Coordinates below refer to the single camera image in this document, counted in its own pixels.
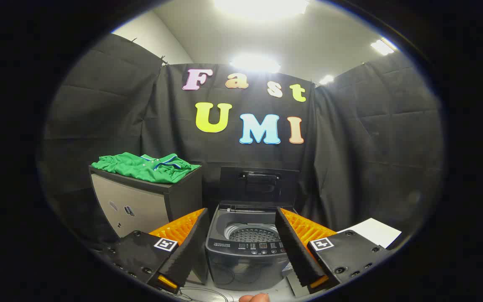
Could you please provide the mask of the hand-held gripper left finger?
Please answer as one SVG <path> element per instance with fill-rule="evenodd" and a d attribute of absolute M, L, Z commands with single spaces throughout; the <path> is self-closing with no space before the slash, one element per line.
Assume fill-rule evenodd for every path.
<path fill-rule="evenodd" d="M 205 241 L 209 212 L 202 208 L 146 233 L 132 231 L 101 248 L 101 258 L 138 281 L 177 294 L 190 273 L 208 277 Z"/>

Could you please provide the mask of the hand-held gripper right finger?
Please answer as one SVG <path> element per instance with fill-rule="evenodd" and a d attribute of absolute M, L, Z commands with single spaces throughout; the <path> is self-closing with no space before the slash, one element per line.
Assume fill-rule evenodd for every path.
<path fill-rule="evenodd" d="M 391 256 L 358 231 L 332 231 L 285 208 L 277 208 L 275 226 L 300 285 L 311 294 L 352 281 Z"/>

